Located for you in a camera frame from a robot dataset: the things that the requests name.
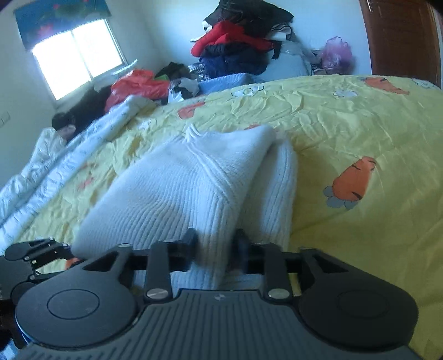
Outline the black garment by window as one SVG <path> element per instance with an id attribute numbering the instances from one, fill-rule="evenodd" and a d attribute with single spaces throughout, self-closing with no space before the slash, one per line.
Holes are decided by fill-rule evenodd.
<path id="1" fill-rule="evenodd" d="M 69 142 L 105 114 L 110 94 L 111 86 L 105 86 L 99 91 L 91 88 L 69 111 L 54 115 L 53 128 Z"/>

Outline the red jacket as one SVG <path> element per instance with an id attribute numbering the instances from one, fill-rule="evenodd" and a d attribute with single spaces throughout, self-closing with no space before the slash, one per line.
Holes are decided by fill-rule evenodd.
<path id="1" fill-rule="evenodd" d="M 269 51 L 272 43 L 259 37 L 245 34 L 244 27 L 229 21 L 216 23 L 204 36 L 200 37 L 191 48 L 194 57 L 201 57 L 207 46 L 225 45 L 229 43 L 245 43 L 256 50 Z"/>

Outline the blue floral curtain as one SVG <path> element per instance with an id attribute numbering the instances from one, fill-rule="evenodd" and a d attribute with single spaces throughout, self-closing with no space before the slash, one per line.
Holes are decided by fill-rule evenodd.
<path id="1" fill-rule="evenodd" d="M 49 37 L 111 16 L 106 1 L 33 1 L 14 11 L 22 44 L 27 51 Z"/>

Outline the dark clothes pile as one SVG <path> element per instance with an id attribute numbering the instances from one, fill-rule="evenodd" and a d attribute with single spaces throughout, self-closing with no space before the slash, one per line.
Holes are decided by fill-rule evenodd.
<path id="1" fill-rule="evenodd" d="M 204 19 L 206 32 L 221 21 L 243 27 L 246 35 L 289 40 L 293 34 L 293 14 L 266 1 L 220 1 L 217 8 Z"/>

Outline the white knit sweater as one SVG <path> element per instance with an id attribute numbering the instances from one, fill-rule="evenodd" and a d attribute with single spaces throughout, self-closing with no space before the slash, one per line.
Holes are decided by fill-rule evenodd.
<path id="1" fill-rule="evenodd" d="M 124 171 L 86 215 L 72 244 L 89 259 L 121 244 L 136 250 L 182 238 L 194 229 L 197 258 L 176 271 L 179 289 L 257 289 L 257 274 L 229 263 L 242 229 L 254 242 L 288 248 L 298 159 L 286 135 L 268 125 L 230 133 L 186 132 Z"/>

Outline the navy blue garment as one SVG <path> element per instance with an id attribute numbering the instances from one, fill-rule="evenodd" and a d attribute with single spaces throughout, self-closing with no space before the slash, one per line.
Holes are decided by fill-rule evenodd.
<path id="1" fill-rule="evenodd" d="M 207 46 L 199 58 L 204 73 L 211 79 L 236 73 L 260 75 L 267 69 L 269 51 L 260 51 L 245 43 Z"/>

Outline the yellow carrot print bedsheet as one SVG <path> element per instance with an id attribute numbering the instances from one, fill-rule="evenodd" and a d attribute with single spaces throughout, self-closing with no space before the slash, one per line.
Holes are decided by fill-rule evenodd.
<path id="1" fill-rule="evenodd" d="M 409 292 L 419 307 L 411 347 L 442 357 L 442 91 L 422 80 L 306 76 L 148 104 L 19 240 L 72 242 L 116 176 L 191 124 L 286 132 L 299 163 L 291 249 L 319 248 Z"/>

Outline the brown wooden door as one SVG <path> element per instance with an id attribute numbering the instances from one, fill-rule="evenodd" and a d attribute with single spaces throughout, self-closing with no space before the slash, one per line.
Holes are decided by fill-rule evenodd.
<path id="1" fill-rule="evenodd" d="M 436 20 L 427 1 L 361 0 L 372 73 L 441 85 Z"/>

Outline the pink plastic bag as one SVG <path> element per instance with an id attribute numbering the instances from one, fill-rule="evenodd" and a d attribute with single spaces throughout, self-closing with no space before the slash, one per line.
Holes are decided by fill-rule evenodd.
<path id="1" fill-rule="evenodd" d="M 353 67 L 351 47 L 339 36 L 327 40 L 319 56 L 321 66 L 328 74 L 346 74 Z"/>

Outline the white script print quilt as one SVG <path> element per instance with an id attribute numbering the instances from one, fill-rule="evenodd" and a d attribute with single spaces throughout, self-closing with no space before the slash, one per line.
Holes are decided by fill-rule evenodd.
<path id="1" fill-rule="evenodd" d="M 145 108 L 154 109 L 155 102 L 131 95 L 69 142 L 54 129 L 43 129 L 29 162 L 1 189 L 1 250 L 20 237 L 97 148 Z"/>

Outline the window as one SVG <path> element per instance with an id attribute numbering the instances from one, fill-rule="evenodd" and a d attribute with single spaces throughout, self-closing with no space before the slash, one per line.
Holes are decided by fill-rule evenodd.
<path id="1" fill-rule="evenodd" d="M 105 19 L 49 37 L 32 55 L 55 101 L 126 64 Z"/>

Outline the red plastic bag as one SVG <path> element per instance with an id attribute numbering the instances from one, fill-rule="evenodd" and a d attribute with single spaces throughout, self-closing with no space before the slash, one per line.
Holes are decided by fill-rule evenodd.
<path id="1" fill-rule="evenodd" d="M 164 98 L 168 96 L 169 86 L 168 80 L 156 79 L 152 71 L 135 69 L 111 85 L 111 93 L 106 101 L 104 111 L 108 112 L 130 95 L 150 100 Z"/>

